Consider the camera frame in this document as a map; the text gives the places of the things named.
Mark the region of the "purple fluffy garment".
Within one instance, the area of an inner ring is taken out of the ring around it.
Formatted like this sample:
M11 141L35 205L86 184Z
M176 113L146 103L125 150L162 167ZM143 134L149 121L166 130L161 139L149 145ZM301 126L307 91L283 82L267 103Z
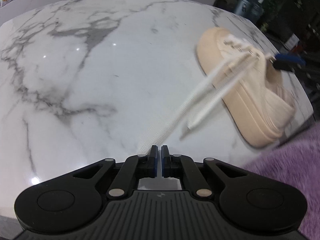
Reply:
M308 210L299 232L319 239L319 122L283 145L260 155L243 169L281 181L299 189Z

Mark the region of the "grey pedal trash bin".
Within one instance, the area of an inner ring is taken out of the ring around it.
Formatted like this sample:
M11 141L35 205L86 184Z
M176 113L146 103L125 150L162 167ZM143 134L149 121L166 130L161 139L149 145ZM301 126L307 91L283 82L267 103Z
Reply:
M253 7L253 3L248 0L238 0L238 3L236 4L233 13L235 15L248 18L251 9Z

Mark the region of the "beige canvas shoe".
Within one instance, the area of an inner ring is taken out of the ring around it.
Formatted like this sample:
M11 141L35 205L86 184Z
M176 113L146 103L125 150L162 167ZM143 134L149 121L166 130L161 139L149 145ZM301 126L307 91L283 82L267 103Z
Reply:
M196 54L206 75L223 60L233 58L213 78L214 87L234 75L240 66L248 67L244 77L222 99L251 146L265 147L283 135L296 107L293 95L283 86L281 72L273 67L271 54L264 54L246 39L219 27L202 34Z

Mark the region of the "white shoelace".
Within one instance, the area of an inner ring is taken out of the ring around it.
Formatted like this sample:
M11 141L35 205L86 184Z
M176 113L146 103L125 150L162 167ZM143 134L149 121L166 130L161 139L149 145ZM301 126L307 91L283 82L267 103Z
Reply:
M196 54L206 77L187 96L173 115L149 129L148 136L137 154L147 154L152 145L162 143L185 115L193 108L193 115L185 123L183 135L197 129L216 105L237 84L247 79L251 72L266 67L273 56L263 53L245 39L240 39L223 29L205 32L196 47Z

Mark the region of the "water bottle jug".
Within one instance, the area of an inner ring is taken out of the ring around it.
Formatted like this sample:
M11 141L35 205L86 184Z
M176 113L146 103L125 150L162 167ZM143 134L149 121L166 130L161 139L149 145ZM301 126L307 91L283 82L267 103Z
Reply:
M262 7L263 1L264 0L257 0L257 2L252 5L250 12L250 21L254 24L256 24L257 20L259 20L259 18L264 12Z

